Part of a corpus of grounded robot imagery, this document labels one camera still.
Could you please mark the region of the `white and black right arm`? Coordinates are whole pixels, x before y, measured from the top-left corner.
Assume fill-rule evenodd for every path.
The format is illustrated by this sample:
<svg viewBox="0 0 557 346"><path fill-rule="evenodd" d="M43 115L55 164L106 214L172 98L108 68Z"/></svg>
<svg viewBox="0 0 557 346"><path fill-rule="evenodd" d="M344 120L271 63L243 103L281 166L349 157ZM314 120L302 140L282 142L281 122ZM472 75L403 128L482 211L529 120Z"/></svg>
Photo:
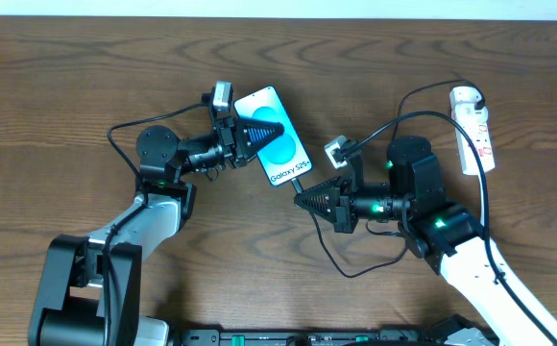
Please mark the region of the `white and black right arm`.
<svg viewBox="0 0 557 346"><path fill-rule="evenodd" d="M447 197L429 141L399 137L387 158L386 183L366 183L362 160L354 156L343 175L298 193L294 202L337 233L352 233L361 219L397 222L407 250L457 289L501 344L557 344L557 320L484 238L481 221Z"/></svg>

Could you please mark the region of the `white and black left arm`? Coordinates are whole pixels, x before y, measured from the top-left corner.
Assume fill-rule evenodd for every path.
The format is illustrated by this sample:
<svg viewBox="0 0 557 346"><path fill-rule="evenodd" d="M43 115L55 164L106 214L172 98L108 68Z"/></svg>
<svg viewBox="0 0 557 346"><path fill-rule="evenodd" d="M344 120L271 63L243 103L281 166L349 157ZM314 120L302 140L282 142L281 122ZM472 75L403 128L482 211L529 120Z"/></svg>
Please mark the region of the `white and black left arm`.
<svg viewBox="0 0 557 346"><path fill-rule="evenodd" d="M205 136L178 139L169 128L140 133L141 180L132 205L85 236L50 243L29 323L31 345L173 345L171 326L140 313L142 263L190 218L189 172L243 166L282 136L277 122L224 117Z"/></svg>

